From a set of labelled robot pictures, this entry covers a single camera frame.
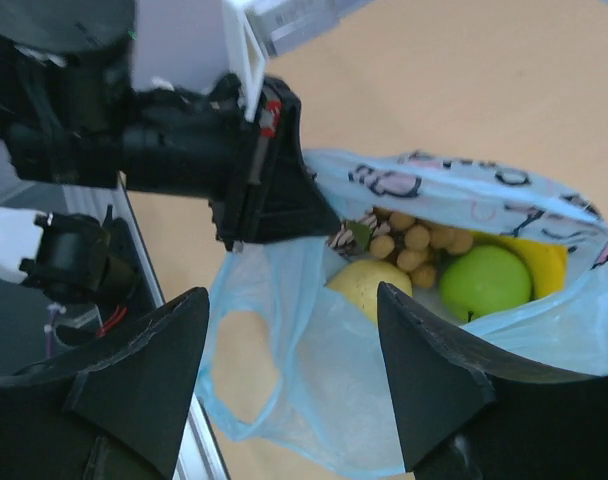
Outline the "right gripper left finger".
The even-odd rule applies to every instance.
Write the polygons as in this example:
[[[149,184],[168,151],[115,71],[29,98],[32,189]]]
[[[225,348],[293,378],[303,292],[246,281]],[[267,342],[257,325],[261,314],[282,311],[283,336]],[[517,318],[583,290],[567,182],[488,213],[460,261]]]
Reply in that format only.
[[[206,334],[207,291],[22,374],[0,376],[0,479],[170,479]]]

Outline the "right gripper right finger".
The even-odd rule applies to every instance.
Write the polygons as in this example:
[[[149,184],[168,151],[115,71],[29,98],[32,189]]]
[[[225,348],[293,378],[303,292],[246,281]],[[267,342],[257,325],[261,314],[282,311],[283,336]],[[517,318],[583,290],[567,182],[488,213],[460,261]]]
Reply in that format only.
[[[515,355],[391,284],[378,329],[405,469],[418,479],[608,479],[608,375]]]

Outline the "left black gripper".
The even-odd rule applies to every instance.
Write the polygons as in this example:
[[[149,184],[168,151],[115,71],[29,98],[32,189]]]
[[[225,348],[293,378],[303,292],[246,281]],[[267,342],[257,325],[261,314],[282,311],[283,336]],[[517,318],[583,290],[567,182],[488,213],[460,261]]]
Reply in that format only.
[[[231,75],[209,95],[137,91],[135,23],[132,1],[0,1],[0,142],[16,174],[206,198],[228,251],[337,232],[290,87],[266,77],[251,124]]]

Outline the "yellow pear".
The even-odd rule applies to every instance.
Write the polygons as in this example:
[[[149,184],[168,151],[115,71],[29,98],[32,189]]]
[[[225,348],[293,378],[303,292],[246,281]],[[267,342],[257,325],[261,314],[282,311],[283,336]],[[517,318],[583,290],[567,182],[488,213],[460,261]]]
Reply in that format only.
[[[411,279],[405,272],[374,259],[356,260],[346,265],[326,283],[326,287],[342,294],[377,325],[378,288],[382,282],[392,284],[408,296],[413,295]]]

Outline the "yellow banana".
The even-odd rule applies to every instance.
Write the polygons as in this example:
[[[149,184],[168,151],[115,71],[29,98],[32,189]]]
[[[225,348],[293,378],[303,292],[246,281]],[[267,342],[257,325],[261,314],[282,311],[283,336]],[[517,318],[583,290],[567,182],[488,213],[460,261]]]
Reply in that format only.
[[[502,246],[522,259],[531,273],[534,300],[565,288],[568,253],[564,246],[479,231],[473,235],[477,242]]]

